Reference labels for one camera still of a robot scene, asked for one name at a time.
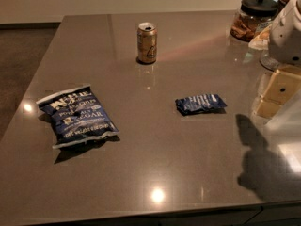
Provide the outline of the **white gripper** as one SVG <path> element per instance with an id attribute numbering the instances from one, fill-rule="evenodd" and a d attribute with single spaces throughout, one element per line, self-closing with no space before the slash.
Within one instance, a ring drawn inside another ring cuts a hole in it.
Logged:
<path id="1" fill-rule="evenodd" d="M 301 65 L 301 0 L 290 0 L 272 23 L 269 56 L 280 63 Z M 271 119 L 301 89 L 301 69 L 276 69 L 263 95 L 253 105 L 257 116 Z"/>

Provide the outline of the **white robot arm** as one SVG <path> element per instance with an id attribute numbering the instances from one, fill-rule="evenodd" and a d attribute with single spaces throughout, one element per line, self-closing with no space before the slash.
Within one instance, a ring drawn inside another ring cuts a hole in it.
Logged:
<path id="1" fill-rule="evenodd" d="M 301 0 L 290 0 L 273 21 L 261 65 L 272 73 L 262 79 L 255 107 L 269 133 L 300 136 Z"/>

